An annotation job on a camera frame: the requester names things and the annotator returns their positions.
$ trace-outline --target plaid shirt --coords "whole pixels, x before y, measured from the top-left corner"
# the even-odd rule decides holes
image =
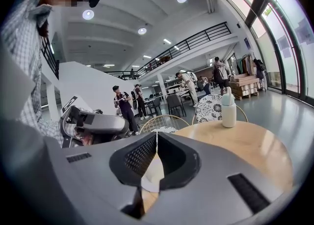
[[[35,82],[35,88],[26,101],[19,120],[38,130],[44,136],[58,140],[62,146],[63,136],[57,121],[44,121],[41,117],[41,39],[37,26],[47,20],[52,7],[37,6],[39,0],[16,0],[0,34],[4,44],[12,54],[17,65]],[[75,125],[68,125],[66,131],[74,136]]]

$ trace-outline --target white bottle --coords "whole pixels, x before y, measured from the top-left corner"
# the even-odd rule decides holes
[[[234,127],[236,125],[236,104],[230,87],[227,87],[227,93],[222,96],[221,104],[222,125],[228,128]]]

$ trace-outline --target black railing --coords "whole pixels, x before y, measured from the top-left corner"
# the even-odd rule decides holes
[[[105,71],[105,73],[121,78],[123,80],[138,79],[137,71]]]
[[[55,76],[59,79],[59,60],[55,60],[54,55],[52,53],[50,42],[48,38],[41,38],[43,46],[41,52],[43,53],[50,69],[55,74]]]
[[[138,78],[189,50],[228,34],[231,34],[231,32],[227,27],[227,22],[217,24],[201,32],[198,32],[197,34],[194,34],[189,38],[177,43],[176,45],[155,57],[153,60],[146,63],[137,71]]]

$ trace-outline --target person in white outfit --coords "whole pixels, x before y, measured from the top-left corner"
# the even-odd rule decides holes
[[[195,85],[191,77],[187,73],[181,74],[180,72],[176,73],[176,77],[182,78],[183,80],[182,87],[187,86],[192,97],[193,104],[191,106],[196,107],[197,106],[197,94],[195,90]]]

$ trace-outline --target black and white floral cushion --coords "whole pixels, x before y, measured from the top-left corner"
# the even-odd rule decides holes
[[[195,115],[199,123],[222,120],[221,95],[211,94],[203,97],[197,104]]]
[[[170,126],[161,126],[153,130],[153,132],[164,132],[164,133],[175,133],[176,131],[177,131],[176,128],[173,128]]]

